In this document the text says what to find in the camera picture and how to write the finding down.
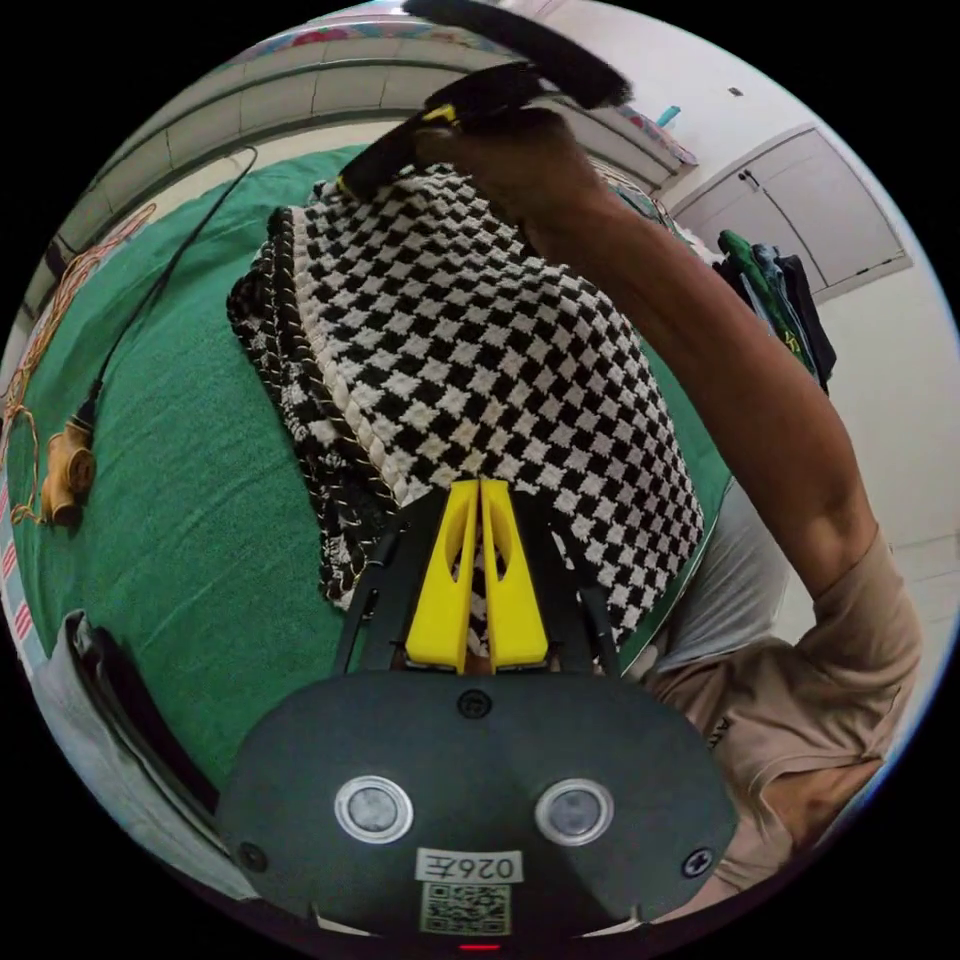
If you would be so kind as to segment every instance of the checkered cloth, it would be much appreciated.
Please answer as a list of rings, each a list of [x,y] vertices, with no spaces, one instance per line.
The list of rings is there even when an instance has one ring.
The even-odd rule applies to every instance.
[[[321,530],[320,583],[349,605],[388,517],[480,476],[545,491],[607,591],[618,642],[703,534],[673,424],[629,322],[531,256],[444,167],[359,205],[320,183],[281,208],[227,301]],[[470,646],[486,655],[483,578]]]

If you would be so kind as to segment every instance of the green bedsheet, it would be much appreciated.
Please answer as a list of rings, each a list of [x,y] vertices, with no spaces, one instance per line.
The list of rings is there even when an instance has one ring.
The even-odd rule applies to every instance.
[[[15,528],[47,654],[63,616],[85,609],[131,653],[174,735],[218,787],[253,725],[328,674],[341,619],[317,590],[318,528],[297,461],[224,302],[271,211],[305,202],[359,149],[287,160],[240,184],[117,349],[79,530]],[[126,317],[222,189],[147,227],[79,291],[27,392],[41,438],[76,411]],[[712,524],[729,474],[672,375],[650,360]],[[12,504],[29,496],[32,460],[21,420],[7,463]],[[624,665],[675,596],[625,645]]]

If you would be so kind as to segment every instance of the label sticker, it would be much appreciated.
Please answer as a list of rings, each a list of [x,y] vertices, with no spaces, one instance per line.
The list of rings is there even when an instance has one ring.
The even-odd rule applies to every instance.
[[[475,886],[523,883],[523,854],[519,850],[465,853],[461,850],[418,847],[415,879],[422,883]]]
[[[510,935],[509,884],[425,883],[420,909],[421,933],[461,937]]]

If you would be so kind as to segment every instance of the screw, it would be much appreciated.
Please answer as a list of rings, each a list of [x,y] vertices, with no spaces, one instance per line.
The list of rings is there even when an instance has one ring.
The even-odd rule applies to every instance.
[[[457,709],[467,720],[479,720],[493,709],[493,701],[482,690],[467,690],[460,694]]]
[[[263,873],[267,869],[267,855],[253,843],[241,843],[240,863],[251,873]]]
[[[713,866],[713,851],[706,847],[694,850],[693,853],[683,861],[683,875],[688,880],[694,880],[702,877]]]

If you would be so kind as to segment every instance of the blue object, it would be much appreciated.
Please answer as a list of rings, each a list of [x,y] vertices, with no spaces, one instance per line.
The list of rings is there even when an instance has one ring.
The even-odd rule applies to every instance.
[[[660,119],[657,121],[657,126],[665,127],[679,112],[679,107],[667,107],[667,109],[660,114]]]

